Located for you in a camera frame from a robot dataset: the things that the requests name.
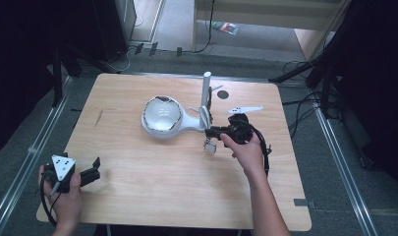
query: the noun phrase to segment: person's right hand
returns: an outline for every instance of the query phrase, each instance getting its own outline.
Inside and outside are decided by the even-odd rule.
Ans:
[[[238,159],[248,177],[250,177],[251,174],[264,173],[260,141],[255,133],[253,133],[251,140],[245,145],[236,144],[226,134],[221,134],[220,138],[223,143],[233,151],[232,156]]]

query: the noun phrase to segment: small white object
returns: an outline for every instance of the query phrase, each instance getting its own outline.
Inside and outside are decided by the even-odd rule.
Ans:
[[[222,88],[223,86],[216,86],[216,87],[214,87],[214,88],[211,88],[211,90],[218,90],[218,89],[220,89],[220,88]]]
[[[73,168],[76,160],[60,155],[52,155],[52,163],[54,163],[55,172],[57,173],[58,180],[62,181]]]
[[[237,106],[227,111],[228,114],[243,114],[252,111],[262,110],[263,106]]]
[[[207,105],[208,88],[210,87],[211,73],[206,72],[202,75],[201,106]]]
[[[216,144],[210,139],[204,141],[204,150],[210,153],[216,153]]]

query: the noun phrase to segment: human hand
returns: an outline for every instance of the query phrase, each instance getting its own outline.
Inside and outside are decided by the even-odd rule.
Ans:
[[[245,145],[236,144],[235,141],[226,134],[221,134],[220,138],[223,143],[233,151],[232,156],[238,159],[248,178],[264,173],[260,141],[255,133],[253,133],[251,140]]]
[[[44,171],[43,165],[39,167],[39,179],[38,183],[42,178]],[[61,194],[58,200],[58,193],[49,197],[52,191],[51,183],[48,181],[44,182],[44,195],[48,199],[49,203],[53,206],[55,214],[57,215],[57,226],[53,235],[74,235],[82,214],[82,197],[80,193],[80,185],[82,183],[80,173],[75,172],[70,180],[70,192],[67,194]]]

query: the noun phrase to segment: black tripod leg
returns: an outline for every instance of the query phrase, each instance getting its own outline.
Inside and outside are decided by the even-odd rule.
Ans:
[[[100,71],[104,72],[104,73],[112,73],[112,71],[110,71],[109,68],[105,67],[104,65],[102,65],[101,63],[99,63],[98,61],[94,60],[92,57],[90,57],[89,55],[87,55],[86,53],[84,53],[83,51],[81,51],[79,48],[76,48],[74,46],[71,45],[67,45],[68,48],[73,51],[74,53],[76,53],[79,57],[83,58],[84,60],[86,60],[88,63],[90,63],[91,65],[93,65],[94,67],[96,67],[97,69],[99,69]]]
[[[268,80],[273,83],[282,83],[282,82],[287,81],[288,79],[291,79],[291,78],[305,72],[306,70],[310,69],[312,66],[313,66],[312,62],[307,62],[303,66],[296,68],[293,71],[291,71],[285,75],[282,75],[282,76],[274,78],[274,79],[268,79]]]
[[[52,107],[56,107],[60,99],[63,97],[63,79],[61,76],[60,50],[58,47],[54,50],[52,70],[54,73],[54,102],[52,103]]]
[[[327,109],[328,109],[328,98],[330,96],[330,82],[333,77],[335,77],[334,68],[332,66],[328,66],[327,72],[324,76],[323,90],[321,92],[321,98],[320,98],[320,106],[321,106],[320,109],[326,119],[330,117],[327,112]]]

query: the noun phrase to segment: white round object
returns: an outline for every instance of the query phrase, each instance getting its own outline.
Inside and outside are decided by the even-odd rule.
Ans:
[[[169,96],[156,96],[151,99],[142,115],[143,127],[148,133],[160,139],[177,135],[182,121],[181,105]]]

